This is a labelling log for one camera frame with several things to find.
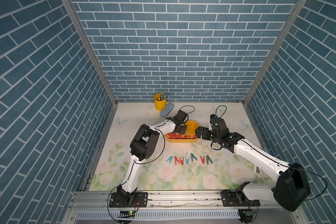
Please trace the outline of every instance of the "table surface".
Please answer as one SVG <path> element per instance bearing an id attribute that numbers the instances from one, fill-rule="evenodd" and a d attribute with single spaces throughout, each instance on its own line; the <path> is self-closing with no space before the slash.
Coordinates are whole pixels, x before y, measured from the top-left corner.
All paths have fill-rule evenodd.
<path id="1" fill-rule="evenodd" d="M 215 114 L 219 105 L 227 106 L 222 116 L 230 132 L 238 132 L 252 144 L 260 147 L 246 112 L 241 103 L 174 103 L 169 116 L 173 117 L 179 108 L 192 105 L 195 111 L 189 119 L 199 126 L 209 127 L 209 116 Z M 191 112 L 191 107 L 182 109 Z M 221 115 L 225 107 L 219 107 Z M 142 124 L 153 125 L 164 121 L 155 109 L 154 103 L 119 103 L 98 166 L 92 180 L 90 191 L 109 191 L 122 183 L 131 157 L 130 143 Z M 235 189 L 245 181 L 254 183 L 273 182 L 264 172 L 256 175 L 253 164 L 229 150 L 213 150 L 210 141 L 198 139 L 195 143 L 170 143 L 162 155 L 154 162 L 145 164 L 138 182 L 138 190 L 219 190 Z M 163 138 L 159 138 L 153 155 L 155 159 L 162 151 Z M 192 162 L 191 153 L 197 158 Z M 206 156 L 212 163 L 207 164 Z M 183 159 L 183 165 L 175 163 L 174 157 Z"/>

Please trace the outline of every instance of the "teal clothespin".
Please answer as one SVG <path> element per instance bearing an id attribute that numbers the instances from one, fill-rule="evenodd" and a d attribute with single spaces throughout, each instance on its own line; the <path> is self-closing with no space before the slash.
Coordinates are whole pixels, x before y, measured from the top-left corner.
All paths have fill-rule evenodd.
<path id="1" fill-rule="evenodd" d="M 209 164 L 208 161 L 210 161 L 211 163 L 213 163 L 213 161 L 210 159 L 209 155 L 207 155 L 206 158 L 207 158 L 207 165 Z"/>
<path id="2" fill-rule="evenodd" d="M 189 165 L 190 156 L 188 156 L 188 159 L 187 159 L 187 156 L 185 156 L 185 158 L 186 158 L 187 165 Z"/>
<path id="3" fill-rule="evenodd" d="M 197 158 L 191 153 L 191 158 L 192 158 L 192 162 L 193 162 L 193 158 L 195 159 L 195 161 L 197 161 Z"/>
<path id="4" fill-rule="evenodd" d="M 169 164 L 171 163 L 171 161 L 172 161 L 172 159 L 173 159 L 173 156 L 171 155 L 170 157 L 169 157 L 169 159 L 167 159 L 166 160 L 166 162 L 168 162 L 169 161 Z"/>

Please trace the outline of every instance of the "black cable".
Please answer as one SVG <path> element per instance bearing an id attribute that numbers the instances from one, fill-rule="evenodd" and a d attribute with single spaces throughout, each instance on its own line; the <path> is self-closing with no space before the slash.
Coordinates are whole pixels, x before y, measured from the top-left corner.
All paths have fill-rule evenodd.
<path id="1" fill-rule="evenodd" d="M 108 194 L 108 198 L 107 198 L 107 212 L 108 212 L 108 214 L 110 215 L 110 217 L 111 217 L 114 221 L 120 223 L 118 220 L 116 220 L 116 219 L 114 219 L 114 218 L 112 217 L 112 215 L 111 215 L 111 213 L 110 213 L 110 210 L 108 209 L 108 208 L 109 208 L 109 206 L 108 206 L 108 201 L 109 201 L 109 199 L 110 199 L 110 195 L 111 195 L 112 191 L 113 191 L 115 188 L 117 188 L 117 187 L 114 187 L 114 188 L 111 190 L 111 192 Z"/>
<path id="2" fill-rule="evenodd" d="M 150 162 L 147 162 L 147 163 L 142 163 L 142 164 L 150 164 L 151 162 L 154 162 L 154 161 L 156 161 L 161 155 L 162 155 L 162 153 L 163 153 L 163 151 L 164 151 L 164 148 L 166 147 L 166 139 L 164 138 L 164 135 L 163 135 L 163 133 L 161 132 L 161 130 L 159 130 L 159 129 L 157 129 L 161 134 L 162 134 L 162 137 L 163 137 L 163 140 L 164 140 L 164 146 L 163 146 L 163 150 L 162 150 L 162 152 L 160 153 L 160 155 L 157 157 L 157 158 L 155 158 L 154 160 L 152 160 L 152 161 L 150 161 Z"/>
<path id="3" fill-rule="evenodd" d="M 306 199 L 306 200 L 304 200 L 304 201 L 309 201 L 309 200 L 315 199 L 315 198 L 319 197 L 320 195 L 322 195 L 322 194 L 326 191 L 326 189 L 327 189 L 327 181 L 325 180 L 325 178 L 323 178 L 322 176 L 318 175 L 317 173 L 313 173 L 313 172 L 310 172 L 310 171 L 308 171 L 308 170 L 304 170 L 304 169 L 298 169 L 298 168 L 293 168 L 293 167 L 290 167 L 290 166 L 282 165 L 282 164 L 280 164 L 279 162 L 277 162 L 277 161 L 275 161 L 275 160 L 269 158 L 268 156 L 262 154 L 261 152 L 259 152 L 259 150 L 257 150 L 257 149 L 254 148 L 253 146 L 251 146 L 251 145 L 250 145 L 249 143 L 247 143 L 246 141 L 244 141 L 244 140 L 242 140 L 242 141 L 245 142 L 245 143 L 246 143 L 248 146 L 250 146 L 252 149 L 254 149 L 255 151 L 257 151 L 258 153 L 260 153 L 261 155 L 263 155 L 264 157 L 266 157 L 266 158 L 268 158 L 269 160 L 271 160 L 271 161 L 273 161 L 273 162 L 279 164 L 279 166 L 283 166 L 283 167 L 287 167 L 287 168 L 290 168 L 290 169 L 295 169 L 295 170 L 303 171 L 303 172 L 306 172 L 306 173 L 311 173 L 311 174 L 314 174 L 314 175 L 318 176 L 319 178 L 323 179 L 323 181 L 325 182 L 325 188 L 323 189 L 323 191 L 322 191 L 321 193 L 319 193 L 317 196 L 312 197 L 312 198 L 309 198 L 309 199 Z"/>
<path id="4" fill-rule="evenodd" d="M 195 107 L 194 106 L 191 106 L 191 105 L 185 105 L 185 106 L 190 106 L 190 107 L 193 107 L 193 111 L 192 112 L 194 112 L 195 111 Z M 192 112 L 189 112 L 189 113 L 186 113 L 187 114 L 187 120 L 184 122 L 184 123 L 182 123 L 182 124 L 185 124 L 185 123 L 187 123 L 187 121 L 189 120 L 189 115 L 188 114 L 190 114 L 190 113 L 192 113 Z"/>
<path id="5" fill-rule="evenodd" d="M 217 112 L 218 108 L 221 107 L 221 106 L 224 106 L 224 107 L 225 107 L 225 111 L 224 111 L 224 113 L 220 116 L 220 118 L 225 114 L 226 110 L 228 109 L 225 105 L 220 105 L 220 106 L 218 106 L 218 107 L 215 109 L 215 115 L 216 115 L 216 112 Z"/>
<path id="6" fill-rule="evenodd" d="M 219 149 L 215 149 L 215 148 L 213 148 L 213 141 L 212 141 L 212 143 L 210 144 L 210 147 L 212 148 L 212 149 L 214 149 L 214 150 L 221 150 L 221 148 L 223 147 L 223 146 L 220 146 L 220 148 Z"/>
<path id="7" fill-rule="evenodd" d="M 191 106 L 191 105 L 185 105 L 185 106 L 190 106 L 190 107 L 193 107 L 193 111 L 192 112 L 194 112 L 195 111 L 195 107 L 194 106 Z"/>
<path id="8" fill-rule="evenodd" d="M 133 166 L 132 166 L 132 168 L 131 168 L 131 172 L 129 173 L 127 180 L 129 180 L 129 177 L 131 176 L 132 171 L 133 171 Z M 112 191 L 113 191 L 115 188 L 117 188 L 117 187 L 118 187 L 118 186 L 114 187 L 114 188 L 111 190 L 111 192 L 108 194 L 108 198 L 107 198 L 107 212 L 108 212 L 108 214 L 110 215 L 110 217 L 111 217 L 114 221 L 120 223 L 118 220 L 115 220 L 115 219 L 112 217 L 112 215 L 111 215 L 111 213 L 110 213 L 110 211 L 109 211 L 109 209 L 108 209 L 108 200 L 110 199 L 110 195 L 111 195 Z"/>

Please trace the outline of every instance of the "blue brick wall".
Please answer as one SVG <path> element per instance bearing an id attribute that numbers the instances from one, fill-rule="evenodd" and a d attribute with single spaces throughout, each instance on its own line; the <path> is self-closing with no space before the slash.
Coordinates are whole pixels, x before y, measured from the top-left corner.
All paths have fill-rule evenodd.
<path id="1" fill-rule="evenodd" d="M 309 222 L 336 223 L 336 0 L 306 2 L 248 108 L 271 154 L 328 181 L 302 204 Z"/>
<path id="2" fill-rule="evenodd" d="M 241 101 L 295 0 L 74 0 L 118 101 Z"/>
<path id="3" fill-rule="evenodd" d="M 0 224 L 62 221 L 111 107 L 60 0 L 0 0 Z"/>

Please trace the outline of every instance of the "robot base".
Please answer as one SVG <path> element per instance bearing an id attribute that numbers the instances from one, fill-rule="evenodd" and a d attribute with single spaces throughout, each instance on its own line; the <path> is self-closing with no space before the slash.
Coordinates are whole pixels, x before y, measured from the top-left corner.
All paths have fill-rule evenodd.
<path id="1" fill-rule="evenodd" d="M 224 207 L 246 207 L 246 206 L 250 206 L 254 207 L 255 204 L 251 204 L 250 201 L 242 201 L 242 204 L 239 204 L 238 200 L 237 200 L 237 195 L 236 195 L 236 191 L 235 190 L 223 190 L 221 192 L 221 199 L 223 201 L 223 206 Z M 259 200 L 254 200 L 254 202 L 256 203 L 257 206 L 260 206 L 260 201 Z"/>
<path id="2" fill-rule="evenodd" d="M 146 208 L 148 200 L 147 192 L 136 192 L 134 195 L 135 199 L 139 200 L 139 207 Z M 121 199 L 118 193 L 112 193 L 111 200 L 108 205 L 110 208 L 131 208 L 134 207 L 134 202 L 131 205 L 126 205 Z"/>

